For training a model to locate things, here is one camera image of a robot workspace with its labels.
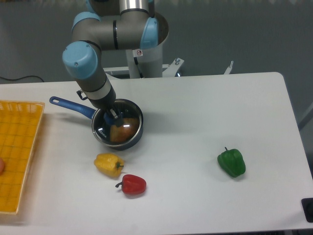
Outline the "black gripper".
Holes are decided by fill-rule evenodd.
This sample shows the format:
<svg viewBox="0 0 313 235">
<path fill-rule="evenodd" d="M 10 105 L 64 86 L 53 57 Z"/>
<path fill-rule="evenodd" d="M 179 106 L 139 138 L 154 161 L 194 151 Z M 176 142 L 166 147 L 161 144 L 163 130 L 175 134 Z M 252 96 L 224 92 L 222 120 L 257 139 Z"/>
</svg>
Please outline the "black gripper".
<svg viewBox="0 0 313 235">
<path fill-rule="evenodd" d="M 104 120 L 112 120 L 112 125 L 120 127 L 124 124 L 121 112 L 117 108 L 112 108 L 116 99 L 116 94 L 112 85 L 91 86 L 80 89 L 77 95 L 81 100 L 88 99 L 97 109 L 110 110 L 104 113 Z"/>
</svg>

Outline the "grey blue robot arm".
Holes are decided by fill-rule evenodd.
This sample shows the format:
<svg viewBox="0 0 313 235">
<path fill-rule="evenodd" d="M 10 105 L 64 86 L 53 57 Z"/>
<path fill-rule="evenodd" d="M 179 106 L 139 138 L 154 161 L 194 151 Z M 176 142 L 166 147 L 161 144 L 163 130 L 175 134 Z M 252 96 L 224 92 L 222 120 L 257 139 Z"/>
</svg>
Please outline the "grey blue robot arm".
<svg viewBox="0 0 313 235">
<path fill-rule="evenodd" d="M 72 42 L 63 52 L 68 73 L 92 105 L 123 124 L 115 91 L 102 66 L 105 50 L 151 49 L 158 45 L 158 22 L 152 0 L 88 0 L 87 12 L 74 18 Z"/>
</svg>

